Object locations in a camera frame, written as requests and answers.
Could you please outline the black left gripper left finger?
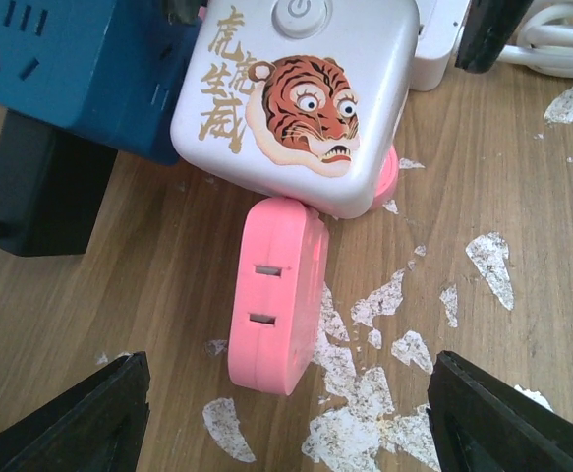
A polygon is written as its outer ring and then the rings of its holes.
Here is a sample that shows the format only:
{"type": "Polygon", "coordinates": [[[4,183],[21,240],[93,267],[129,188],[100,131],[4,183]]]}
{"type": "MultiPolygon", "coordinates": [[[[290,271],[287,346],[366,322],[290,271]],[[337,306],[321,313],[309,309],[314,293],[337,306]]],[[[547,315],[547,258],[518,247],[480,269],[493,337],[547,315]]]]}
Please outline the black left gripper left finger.
{"type": "Polygon", "coordinates": [[[149,416],[143,351],[121,356],[0,433],[0,471],[135,471],[149,416]]]}

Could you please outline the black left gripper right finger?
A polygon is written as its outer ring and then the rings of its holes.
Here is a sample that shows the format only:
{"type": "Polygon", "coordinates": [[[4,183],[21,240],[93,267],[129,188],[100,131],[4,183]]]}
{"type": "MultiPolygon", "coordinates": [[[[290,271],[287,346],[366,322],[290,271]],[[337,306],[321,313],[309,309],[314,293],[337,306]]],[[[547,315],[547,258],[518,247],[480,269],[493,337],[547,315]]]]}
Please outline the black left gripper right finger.
{"type": "Polygon", "coordinates": [[[428,399],[443,471],[573,471],[573,424],[455,352],[437,354],[428,399]]]}

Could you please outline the white power strip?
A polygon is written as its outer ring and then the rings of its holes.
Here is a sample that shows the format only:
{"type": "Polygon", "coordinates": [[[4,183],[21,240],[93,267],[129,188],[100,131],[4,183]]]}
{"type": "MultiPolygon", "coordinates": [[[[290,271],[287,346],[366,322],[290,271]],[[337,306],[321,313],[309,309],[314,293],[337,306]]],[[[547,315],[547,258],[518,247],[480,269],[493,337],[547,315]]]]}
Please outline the white power strip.
{"type": "Polygon", "coordinates": [[[470,0],[417,0],[419,35],[410,90],[430,91],[441,82],[460,44],[470,0]]]}

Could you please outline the large pink socket block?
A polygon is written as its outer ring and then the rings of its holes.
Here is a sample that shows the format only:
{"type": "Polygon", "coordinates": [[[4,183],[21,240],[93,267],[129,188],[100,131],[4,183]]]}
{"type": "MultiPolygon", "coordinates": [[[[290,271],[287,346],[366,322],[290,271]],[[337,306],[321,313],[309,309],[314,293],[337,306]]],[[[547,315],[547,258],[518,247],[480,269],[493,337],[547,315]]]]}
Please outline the large pink socket block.
{"type": "Polygon", "coordinates": [[[395,146],[392,146],[381,168],[369,211],[382,207],[392,199],[399,178],[399,170],[399,158],[395,146]]]}

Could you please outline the white tiger cube socket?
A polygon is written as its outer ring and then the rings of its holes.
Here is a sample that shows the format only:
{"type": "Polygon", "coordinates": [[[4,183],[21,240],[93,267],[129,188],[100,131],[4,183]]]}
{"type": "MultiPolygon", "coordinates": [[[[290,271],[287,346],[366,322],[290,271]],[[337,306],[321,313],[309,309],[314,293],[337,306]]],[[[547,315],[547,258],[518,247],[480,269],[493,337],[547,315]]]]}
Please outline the white tiger cube socket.
{"type": "Polygon", "coordinates": [[[372,206],[411,82],[413,1],[211,1],[170,125],[192,165],[341,219],[372,206]]]}

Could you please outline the blue cube socket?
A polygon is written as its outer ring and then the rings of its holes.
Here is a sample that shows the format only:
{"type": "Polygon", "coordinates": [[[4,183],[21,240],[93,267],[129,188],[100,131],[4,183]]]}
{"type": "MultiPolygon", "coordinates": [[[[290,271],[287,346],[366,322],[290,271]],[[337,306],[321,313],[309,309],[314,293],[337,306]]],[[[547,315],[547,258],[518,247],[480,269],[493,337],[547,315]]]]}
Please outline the blue cube socket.
{"type": "Polygon", "coordinates": [[[200,27],[159,1],[0,1],[0,105],[173,165],[170,123],[200,27]]]}

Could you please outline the small pink plug adapter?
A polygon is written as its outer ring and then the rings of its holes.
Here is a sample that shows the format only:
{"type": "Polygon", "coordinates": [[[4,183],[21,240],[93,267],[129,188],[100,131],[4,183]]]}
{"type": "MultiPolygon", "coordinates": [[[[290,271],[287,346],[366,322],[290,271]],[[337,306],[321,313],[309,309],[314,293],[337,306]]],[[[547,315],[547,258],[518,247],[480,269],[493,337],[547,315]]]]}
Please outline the small pink plug adapter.
{"type": "Polygon", "coordinates": [[[289,395],[312,360],[329,233],[318,212],[286,198],[250,210],[228,344],[233,384],[289,395]]]}

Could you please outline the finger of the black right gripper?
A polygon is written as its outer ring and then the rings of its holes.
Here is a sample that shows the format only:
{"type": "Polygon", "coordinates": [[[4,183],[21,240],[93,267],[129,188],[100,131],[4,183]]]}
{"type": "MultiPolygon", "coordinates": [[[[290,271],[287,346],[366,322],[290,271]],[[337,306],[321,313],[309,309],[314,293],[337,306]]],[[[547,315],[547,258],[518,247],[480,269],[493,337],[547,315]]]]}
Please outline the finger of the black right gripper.
{"type": "Polygon", "coordinates": [[[454,67],[471,74],[486,73],[532,3],[532,0],[471,1],[454,67]]]}
{"type": "Polygon", "coordinates": [[[165,17],[170,24],[192,24],[207,0],[165,0],[165,17]]]}

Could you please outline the black power adapter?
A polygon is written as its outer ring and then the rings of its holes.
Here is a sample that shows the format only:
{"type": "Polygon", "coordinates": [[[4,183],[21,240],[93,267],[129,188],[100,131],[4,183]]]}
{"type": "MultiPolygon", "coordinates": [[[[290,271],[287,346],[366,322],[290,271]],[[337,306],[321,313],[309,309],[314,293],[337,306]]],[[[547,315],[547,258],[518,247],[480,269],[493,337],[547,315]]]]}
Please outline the black power adapter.
{"type": "Polygon", "coordinates": [[[15,111],[0,133],[0,249],[86,252],[117,150],[15,111]]]}

